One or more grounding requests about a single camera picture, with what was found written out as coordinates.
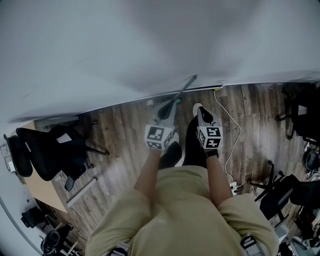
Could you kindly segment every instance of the beige shirt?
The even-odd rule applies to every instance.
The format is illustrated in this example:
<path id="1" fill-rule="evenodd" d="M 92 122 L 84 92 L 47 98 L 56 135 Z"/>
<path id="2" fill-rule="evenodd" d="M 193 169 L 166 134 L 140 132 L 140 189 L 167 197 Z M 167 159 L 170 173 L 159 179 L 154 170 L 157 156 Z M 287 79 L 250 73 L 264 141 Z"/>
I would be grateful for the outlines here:
<path id="1" fill-rule="evenodd" d="M 92 233 L 86 255 L 105 255 L 125 242 L 131 256 L 242 256 L 240 241 L 248 233 L 277 254 L 277 235 L 252 196 L 236 195 L 216 208 L 206 169 L 160 170 L 156 191 L 152 207 L 137 190 L 121 196 Z"/>

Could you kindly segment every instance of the wooden desk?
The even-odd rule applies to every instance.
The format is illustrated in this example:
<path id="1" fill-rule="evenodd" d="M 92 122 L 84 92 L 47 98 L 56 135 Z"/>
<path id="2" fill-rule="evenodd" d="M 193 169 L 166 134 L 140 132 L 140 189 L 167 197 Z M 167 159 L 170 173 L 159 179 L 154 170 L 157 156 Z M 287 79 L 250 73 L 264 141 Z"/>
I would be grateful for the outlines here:
<path id="1" fill-rule="evenodd" d="M 24 126 L 24 128 L 35 130 L 35 123 L 28 123 Z M 31 195 L 41 202 L 44 202 L 51 207 L 67 213 L 67 210 L 63 202 L 60 200 L 52 181 L 43 180 L 42 178 L 40 178 L 33 166 L 32 168 L 32 175 L 30 177 L 24 178 L 26 186 L 28 187 Z"/>

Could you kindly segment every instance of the floor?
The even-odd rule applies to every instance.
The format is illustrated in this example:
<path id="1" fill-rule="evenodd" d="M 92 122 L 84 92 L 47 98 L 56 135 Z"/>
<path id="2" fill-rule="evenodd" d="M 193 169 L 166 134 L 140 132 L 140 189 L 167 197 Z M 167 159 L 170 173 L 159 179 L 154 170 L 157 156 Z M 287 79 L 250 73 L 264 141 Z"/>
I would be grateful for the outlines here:
<path id="1" fill-rule="evenodd" d="M 244 84 L 227 86 L 215 93 L 216 99 L 242 128 L 239 141 L 227 165 L 227 170 L 239 184 L 248 178 L 266 182 L 270 173 L 268 160 L 273 161 L 275 170 L 282 170 L 286 175 L 294 174 L 301 181 L 306 178 L 305 168 L 299 164 L 304 147 L 302 138 L 294 136 L 291 141 L 288 140 L 286 135 L 291 131 L 291 121 L 274 120 L 277 114 L 284 114 L 286 111 L 283 86 L 294 94 L 302 85 Z M 181 103 L 177 106 L 175 127 L 180 136 L 180 144 L 184 147 L 187 127 L 193 118 L 193 105 L 200 102 L 215 112 L 223 126 L 223 148 L 219 152 L 219 160 L 224 166 L 239 134 L 239 128 L 217 104 L 215 95 L 213 90 L 184 93 Z M 92 177 L 98 178 L 97 184 L 74 204 L 76 210 L 72 207 L 68 214 L 56 211 L 57 222 L 70 222 L 78 227 L 72 232 L 73 238 L 78 238 L 78 248 L 84 250 L 90 230 L 97 226 L 112 201 L 134 185 L 148 153 L 144 143 L 145 125 L 151 118 L 154 106 L 167 98 L 168 96 L 155 97 L 152 99 L 153 104 L 150 99 L 137 100 L 79 116 L 76 127 L 80 132 L 91 127 L 88 146 L 99 150 L 108 149 L 110 156 L 88 154 L 95 168 L 87 171 L 76 181 L 69 196 Z M 61 198 L 67 200 L 64 183 L 61 179 L 55 182 L 55 186 L 58 187 Z M 244 184 L 242 192 L 251 191 L 252 187 Z M 252 196 L 258 193 L 259 191 L 255 190 Z M 287 226 L 291 234 L 297 232 L 293 219 L 298 209 L 298 206 L 288 203 L 282 210 L 284 216 L 289 214 Z"/>

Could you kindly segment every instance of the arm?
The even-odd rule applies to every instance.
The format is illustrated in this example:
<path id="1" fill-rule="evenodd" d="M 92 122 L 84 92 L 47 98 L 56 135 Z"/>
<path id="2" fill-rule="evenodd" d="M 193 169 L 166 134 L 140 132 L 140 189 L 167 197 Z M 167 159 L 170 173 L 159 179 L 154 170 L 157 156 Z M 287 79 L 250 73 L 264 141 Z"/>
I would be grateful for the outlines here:
<path id="1" fill-rule="evenodd" d="M 148 158 L 134 185 L 134 189 L 144 194 L 150 202 L 153 201 L 155 196 L 160 157 L 160 150 L 150 150 Z"/>
<path id="2" fill-rule="evenodd" d="M 271 256 L 277 255 L 278 237 L 250 194 L 235 195 L 221 203 L 217 209 L 241 237 L 251 234 L 267 248 Z"/>
<path id="3" fill-rule="evenodd" d="M 119 242 L 130 241 L 150 221 L 161 151 L 151 149 L 134 189 L 122 195 L 93 231 L 87 256 L 110 252 Z"/>
<path id="4" fill-rule="evenodd" d="M 206 159 L 208 170 L 208 181 L 210 198 L 215 207 L 218 207 L 223 201 L 231 198 L 232 191 L 228 183 L 227 177 L 216 155 Z"/>

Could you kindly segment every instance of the power strip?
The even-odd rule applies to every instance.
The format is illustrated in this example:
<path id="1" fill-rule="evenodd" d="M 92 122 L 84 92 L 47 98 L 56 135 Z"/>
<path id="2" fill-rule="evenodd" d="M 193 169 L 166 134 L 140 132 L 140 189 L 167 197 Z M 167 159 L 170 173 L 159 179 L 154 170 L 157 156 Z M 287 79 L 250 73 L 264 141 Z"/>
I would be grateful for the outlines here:
<path id="1" fill-rule="evenodd" d="M 230 188 L 232 191 L 232 195 L 233 196 L 237 195 L 237 183 L 234 181 L 234 182 L 229 183 L 229 185 L 230 185 Z"/>

